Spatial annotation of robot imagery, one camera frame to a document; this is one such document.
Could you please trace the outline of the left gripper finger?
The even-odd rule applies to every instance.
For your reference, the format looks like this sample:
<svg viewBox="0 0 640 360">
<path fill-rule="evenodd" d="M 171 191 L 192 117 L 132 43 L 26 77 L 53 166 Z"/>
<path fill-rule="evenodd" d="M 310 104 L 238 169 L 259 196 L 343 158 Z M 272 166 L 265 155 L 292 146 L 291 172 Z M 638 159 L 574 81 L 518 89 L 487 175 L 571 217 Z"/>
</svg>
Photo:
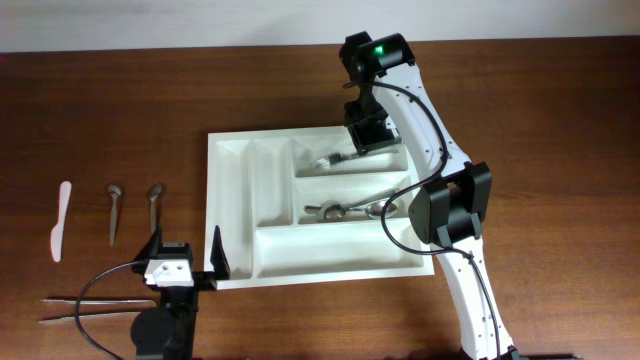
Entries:
<svg viewBox="0 0 640 360">
<path fill-rule="evenodd" d="M 160 227 L 157 227 L 152 233 L 149 241 L 143 246 L 143 248 L 134 257 L 134 260 L 137 262 L 140 262 L 140 261 L 149 261 L 151 259 L 156 259 L 161 246 L 162 246 L 162 230 Z"/>
<path fill-rule="evenodd" d="M 212 272 L 217 280 L 229 280 L 231 276 L 229 262 L 227 260 L 221 236 L 221 229 L 218 225 L 214 228 L 213 241 L 210 253 L 210 263 L 213 266 Z"/>
</svg>

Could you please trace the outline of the steel fork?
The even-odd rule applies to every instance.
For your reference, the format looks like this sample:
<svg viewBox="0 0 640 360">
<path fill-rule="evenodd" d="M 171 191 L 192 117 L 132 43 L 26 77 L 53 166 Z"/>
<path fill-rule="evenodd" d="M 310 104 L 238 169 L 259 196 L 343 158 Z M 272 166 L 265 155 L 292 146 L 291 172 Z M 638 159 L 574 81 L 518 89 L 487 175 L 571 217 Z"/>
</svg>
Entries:
<svg viewBox="0 0 640 360">
<path fill-rule="evenodd" d="M 337 165 L 339 163 L 345 162 L 345 161 L 351 161 L 351 160 L 357 160 L 357 159 L 361 159 L 361 158 L 365 158 L 365 157 L 373 157 L 373 156 L 377 156 L 377 155 L 384 155 L 384 154 L 397 154 L 398 150 L 397 149 L 387 149 L 387 150 L 378 150 L 378 151 L 370 151 L 364 154 L 360 154 L 360 153 L 351 153 L 351 154 L 346 154 L 346 153 L 341 153 L 341 152 L 334 152 L 331 154 L 328 154 L 324 157 L 330 157 L 333 161 L 333 165 Z"/>
<path fill-rule="evenodd" d="M 330 157 L 322 157 L 312 161 L 309 164 L 309 169 L 315 172 L 327 171 L 331 168 L 332 165 L 333 165 L 333 161 Z"/>
</svg>

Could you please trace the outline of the steel tablespoon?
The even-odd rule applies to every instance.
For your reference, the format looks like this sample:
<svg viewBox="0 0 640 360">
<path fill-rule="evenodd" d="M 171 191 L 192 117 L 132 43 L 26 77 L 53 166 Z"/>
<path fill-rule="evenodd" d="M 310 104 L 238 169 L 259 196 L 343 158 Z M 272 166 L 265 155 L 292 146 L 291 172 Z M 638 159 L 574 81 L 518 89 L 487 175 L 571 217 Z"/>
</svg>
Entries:
<svg viewBox="0 0 640 360">
<path fill-rule="evenodd" d="M 362 212 L 371 219 L 380 219 L 382 216 L 382 210 L 385 205 L 384 200 L 379 200 L 368 204 L 363 208 L 351 208 L 351 211 Z M 305 205 L 304 212 L 307 214 L 316 214 L 320 211 L 319 206 Z M 398 207 L 395 204 L 391 204 L 387 209 L 386 215 L 393 217 L 398 211 Z"/>
<path fill-rule="evenodd" d="M 340 203 L 333 200 L 326 201 L 320 206 L 320 211 L 315 214 L 316 221 L 339 221 L 343 219 L 348 212 L 354 212 L 351 211 L 351 208 L 363 208 L 368 204 L 379 200 L 384 200 L 386 202 L 392 195 L 395 195 L 398 191 L 398 188 L 386 189 L 351 203 Z"/>
</svg>

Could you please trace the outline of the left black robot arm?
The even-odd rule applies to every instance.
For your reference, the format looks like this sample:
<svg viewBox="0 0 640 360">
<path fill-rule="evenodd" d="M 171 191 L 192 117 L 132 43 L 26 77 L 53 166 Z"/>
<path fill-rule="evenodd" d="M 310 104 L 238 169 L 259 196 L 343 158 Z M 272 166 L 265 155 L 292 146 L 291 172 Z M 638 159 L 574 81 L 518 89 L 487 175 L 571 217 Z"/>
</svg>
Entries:
<svg viewBox="0 0 640 360">
<path fill-rule="evenodd" d="M 162 230 L 154 230 L 132 266 L 149 289 L 160 293 L 160 303 L 142 311 L 131 325 L 138 359 L 193 357 L 199 294 L 215 291 L 220 280 L 230 278 L 219 228 L 214 230 L 210 262 L 211 271 L 194 271 L 191 246 L 164 243 Z"/>
</svg>

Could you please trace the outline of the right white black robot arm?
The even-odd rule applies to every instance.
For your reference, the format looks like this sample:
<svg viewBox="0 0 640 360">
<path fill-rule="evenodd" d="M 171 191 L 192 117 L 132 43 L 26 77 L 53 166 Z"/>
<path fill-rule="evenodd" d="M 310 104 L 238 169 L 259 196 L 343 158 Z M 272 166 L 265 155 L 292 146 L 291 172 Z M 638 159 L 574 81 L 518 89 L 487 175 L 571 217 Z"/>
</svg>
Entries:
<svg viewBox="0 0 640 360">
<path fill-rule="evenodd" d="M 367 32 L 346 37 L 339 58 L 356 87 L 345 104 L 345 126 L 358 154 L 401 142 L 415 167 L 417 182 L 406 187 L 420 248 L 435 256 L 458 315 L 461 347 L 469 359 L 518 359 L 519 350 L 503 324 L 490 285 L 483 251 L 483 226 L 492 174 L 474 163 L 447 131 L 426 92 L 415 56 L 405 38 L 374 40 Z"/>
</svg>

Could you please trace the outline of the small steel teaspoon right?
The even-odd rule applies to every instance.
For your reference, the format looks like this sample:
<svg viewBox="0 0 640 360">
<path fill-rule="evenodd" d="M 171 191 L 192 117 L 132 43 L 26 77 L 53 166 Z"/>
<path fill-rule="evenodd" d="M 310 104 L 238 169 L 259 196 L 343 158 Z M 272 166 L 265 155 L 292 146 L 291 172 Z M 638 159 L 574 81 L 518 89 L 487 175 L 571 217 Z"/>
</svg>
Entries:
<svg viewBox="0 0 640 360">
<path fill-rule="evenodd" d="M 148 194 L 148 199 L 150 202 L 151 233 L 154 233 L 157 228 L 157 222 L 158 222 L 157 204 L 158 204 L 158 199 L 160 198 L 162 192 L 163 192 L 163 185 L 158 183 L 150 189 Z"/>
</svg>

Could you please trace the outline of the small steel teaspoon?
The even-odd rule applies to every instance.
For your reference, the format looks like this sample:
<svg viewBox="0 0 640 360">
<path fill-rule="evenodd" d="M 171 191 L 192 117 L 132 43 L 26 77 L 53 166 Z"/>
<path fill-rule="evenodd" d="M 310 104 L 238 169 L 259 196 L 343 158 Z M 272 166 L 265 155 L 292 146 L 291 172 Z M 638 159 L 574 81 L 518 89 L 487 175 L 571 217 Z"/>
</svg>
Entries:
<svg viewBox="0 0 640 360">
<path fill-rule="evenodd" d="M 157 228 L 157 222 L 158 222 L 157 204 L 158 204 L 158 199 L 160 198 L 162 192 L 163 192 L 163 185 L 158 183 L 150 189 L 148 194 L 148 199 L 150 202 L 151 233 L 154 233 Z"/>
<path fill-rule="evenodd" d="M 109 245 L 115 246 L 115 239 L 117 233 L 118 224 L 118 199 L 123 194 L 122 188 L 117 184 L 110 184 L 108 186 L 108 194 L 112 199 L 111 215 L 110 215 L 110 237 Z"/>
</svg>

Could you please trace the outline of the small steel teaspoon left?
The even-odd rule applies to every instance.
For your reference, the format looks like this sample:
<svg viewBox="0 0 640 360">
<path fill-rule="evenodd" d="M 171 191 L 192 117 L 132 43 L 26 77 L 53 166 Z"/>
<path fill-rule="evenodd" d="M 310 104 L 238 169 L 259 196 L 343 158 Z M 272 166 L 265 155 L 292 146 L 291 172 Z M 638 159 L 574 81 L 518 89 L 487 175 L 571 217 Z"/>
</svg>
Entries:
<svg viewBox="0 0 640 360">
<path fill-rule="evenodd" d="M 118 224 L 118 199 L 123 194 L 122 188 L 117 184 L 110 184 L 108 186 L 108 194 L 112 199 L 111 215 L 110 215 L 110 237 L 109 245 L 115 246 L 115 239 L 117 233 Z"/>
</svg>

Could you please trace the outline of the upper metal chopstick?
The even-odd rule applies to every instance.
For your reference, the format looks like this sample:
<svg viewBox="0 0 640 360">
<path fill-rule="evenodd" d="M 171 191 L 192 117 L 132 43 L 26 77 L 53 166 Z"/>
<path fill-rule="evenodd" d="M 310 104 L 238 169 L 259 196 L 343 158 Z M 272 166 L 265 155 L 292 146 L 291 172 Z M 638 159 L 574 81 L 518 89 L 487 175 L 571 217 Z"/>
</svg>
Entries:
<svg viewBox="0 0 640 360">
<path fill-rule="evenodd" d="M 60 303 L 60 304 L 75 304 L 76 300 L 59 299 L 59 298 L 45 298 L 40 300 L 43 303 Z M 151 299 L 124 299 L 124 300 L 81 300 L 80 305 L 120 305 L 120 304 L 152 304 L 156 305 L 156 302 Z"/>
</svg>

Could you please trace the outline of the white plastic cutlery tray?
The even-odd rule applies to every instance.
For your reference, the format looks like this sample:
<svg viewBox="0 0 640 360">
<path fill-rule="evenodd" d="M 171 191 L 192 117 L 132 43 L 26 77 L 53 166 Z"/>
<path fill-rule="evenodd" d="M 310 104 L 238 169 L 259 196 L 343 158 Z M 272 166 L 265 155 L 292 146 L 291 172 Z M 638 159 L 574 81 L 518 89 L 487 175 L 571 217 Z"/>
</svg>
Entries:
<svg viewBox="0 0 640 360">
<path fill-rule="evenodd" d="M 321 170 L 312 162 L 354 153 L 345 128 L 211 133 L 207 140 L 205 246 L 219 229 L 231 270 L 220 289 L 433 275 L 431 258 L 389 240 L 420 247 L 408 218 L 412 195 L 396 200 L 398 210 L 385 222 L 360 210 L 319 222 L 305 210 L 415 183 L 403 145 Z"/>
</svg>

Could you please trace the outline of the white plastic knife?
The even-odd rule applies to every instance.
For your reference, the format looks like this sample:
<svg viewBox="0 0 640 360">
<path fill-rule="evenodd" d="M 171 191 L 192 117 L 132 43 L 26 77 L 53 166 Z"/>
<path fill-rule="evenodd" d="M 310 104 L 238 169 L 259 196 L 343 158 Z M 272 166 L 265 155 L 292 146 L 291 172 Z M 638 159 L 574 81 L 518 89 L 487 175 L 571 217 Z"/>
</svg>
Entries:
<svg viewBox="0 0 640 360">
<path fill-rule="evenodd" d="M 70 181 L 63 181 L 60 184 L 57 222 L 52 228 L 50 235 L 50 250 L 54 262 L 60 262 L 62 258 L 64 226 L 70 202 L 71 191 L 72 183 Z"/>
</svg>

